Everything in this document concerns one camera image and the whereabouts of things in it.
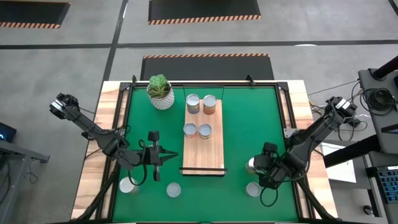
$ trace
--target desk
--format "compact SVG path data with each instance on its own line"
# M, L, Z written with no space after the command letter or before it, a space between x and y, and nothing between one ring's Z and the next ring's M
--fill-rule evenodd
M292 102L292 109L294 112L296 125L298 128L301 129L307 128L313 122L313 119L308 104L308 98L307 98L307 93L305 91L304 82L301 80L294 80L294 81L287 81L287 83L289 86L289 97ZM103 84L95 116L95 123L97 123L102 128L106 129L112 128L115 107L118 100L119 86L120 82L104 82ZM287 108L287 101L285 100L286 99L285 97L286 96L281 94L282 105L284 109ZM121 114L119 115L119 125L121 125L121 121L124 118L125 107L126 107L126 98L124 97L123 102L121 104L122 108ZM289 127L290 119L289 119L289 112L287 110L284 110L284 117L287 127ZM90 153L96 149L97 145L95 142L92 141L88 145L87 153ZM83 165L83 170L78 187L78 192L76 195L74 208L72 211L72 218L76 218L80 214L82 214L85 208L91 203L95 195L98 193L103 176L104 164L105 164L105 156L102 155L102 153L100 152L92 155L89 159L85 161ZM325 170L325 165L323 163L323 158L321 155L318 155L316 152L312 154L311 168L310 171L308 172L308 182L311 190L313 191L317 199L323 204L323 206L328 210L329 213L337 217L333 196L331 194L328 177ZM106 217L108 214L109 195L110 192L108 192L107 197L105 198L102 217ZM303 214L305 217L307 217L308 213L306 211L306 205L305 205L306 200L303 194L300 194L300 202L302 204Z

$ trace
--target wooden table frame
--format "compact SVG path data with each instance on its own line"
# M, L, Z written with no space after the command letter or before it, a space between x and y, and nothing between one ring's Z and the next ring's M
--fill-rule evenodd
M313 123L307 93L302 80L291 81L256 81L259 86L275 86L279 92L276 93L279 105L281 120L284 128L305 129ZM148 81L137 81L135 85L146 86ZM173 86L186 86L189 84L198 85L224 85L224 86L250 86L249 81L171 81ZM131 82L104 82L96 110L95 123L104 129L117 128L126 123L132 95ZM88 144L87 154L97 149L95 141ZM307 183L317 199L326 210L337 217L333 196L331 194L325 165L321 155L313 152L310 170L307 174ZM81 215L86 207L98 193L102 183L109 177L112 169L118 169L114 163L106 159L102 153L92 155L83 164L80 184L76 194L75 204L72 211L72 218ZM297 196L296 208L299 218L318 218L305 198L300 187L292 183L294 195ZM104 198L104 206L100 206L102 212L95 213L92 218L112 219L113 199L115 198L117 184L113 184Z

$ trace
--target green table surface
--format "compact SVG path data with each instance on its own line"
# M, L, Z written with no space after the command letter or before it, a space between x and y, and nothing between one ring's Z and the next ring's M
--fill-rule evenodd
M224 177L183 176L179 167L183 161L183 125L185 96L196 93L222 99L224 129L224 163L228 172ZM264 142L278 145L285 151L277 97L274 88L174 88L175 102L165 111L155 109L145 88L133 90L126 139L131 149L139 149L138 140L147 144L147 134L159 130L159 144L179 153L160 167L160 182L152 178L148 168L146 183L136 194L124 194L118 189L114 208L114 222L265 222L297 221L291 183L279 187L279 198L272 207L263 207L259 197L246 194L246 185L257 182L256 175L246 172L247 161L260 154ZM119 179L127 176L121 169ZM141 181L142 167L132 171ZM166 193L171 182L180 184L182 193L170 198ZM271 203L275 192L267 189L265 203Z

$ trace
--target white plant pot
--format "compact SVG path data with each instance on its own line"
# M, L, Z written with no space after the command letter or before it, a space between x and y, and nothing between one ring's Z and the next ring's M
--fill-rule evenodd
M170 91L169 94L161 99L157 99L157 98L151 98L150 95L148 94L149 91L149 85L147 86L147 94L148 97L150 99L150 102L152 103L152 105L154 105L154 107L156 109L159 110L166 110L169 109L171 106L173 106L174 103L174 92L173 92L173 88L171 86L171 84L168 82L169 87L170 87Z

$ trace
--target black rectangular mat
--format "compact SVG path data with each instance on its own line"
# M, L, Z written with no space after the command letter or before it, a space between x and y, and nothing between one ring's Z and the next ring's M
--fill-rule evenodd
M257 0L151 0L150 25L261 19Z
M163 74L169 80L274 80L267 54L147 55L141 80Z
M58 29L70 2L0 1L0 27Z

